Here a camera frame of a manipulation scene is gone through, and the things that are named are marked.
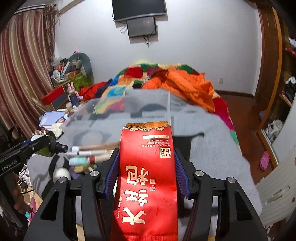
colorful knitted blanket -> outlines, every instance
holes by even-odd
[[[137,64],[120,71],[109,87],[103,93],[101,101],[95,107],[97,113],[105,113],[108,110],[118,110],[124,108],[124,103],[120,97],[124,95],[126,89],[132,89],[133,85],[140,85],[147,81],[156,71],[179,69],[185,70],[188,74],[199,74],[196,70],[186,64],[161,65],[161,64]],[[226,102],[216,93],[213,95],[215,106],[214,114],[218,115],[230,130],[234,142],[239,147],[236,132],[229,116]]]

paper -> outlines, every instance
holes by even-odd
[[[39,126],[51,126],[65,115],[65,111],[46,112],[40,121]]]
[[[55,134],[56,138],[59,138],[62,135],[61,123],[55,123],[52,125],[52,131]]]

white wall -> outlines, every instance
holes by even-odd
[[[130,40],[112,19],[111,0],[85,0],[56,24],[61,57],[75,50],[90,57],[96,82],[139,61],[188,64],[205,72],[215,89],[255,93],[261,62],[261,29],[254,3],[244,0],[166,0],[149,48]],[[218,84],[218,78],[224,83]]]

baseboard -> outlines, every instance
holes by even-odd
[[[235,95],[235,96],[250,97],[252,99],[254,98],[252,94],[247,94],[247,93],[234,92],[234,91],[220,91],[220,90],[215,90],[215,91],[221,95]]]

shoe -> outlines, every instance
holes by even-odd
[[[274,120],[272,123],[268,124],[267,128],[265,129],[265,132],[271,143],[274,142],[282,127],[283,123],[281,120]]]
[[[259,162],[259,166],[261,168],[262,171],[265,171],[268,167],[268,163],[269,163],[269,155],[268,155],[268,152],[265,151],[260,159],[260,162]]]

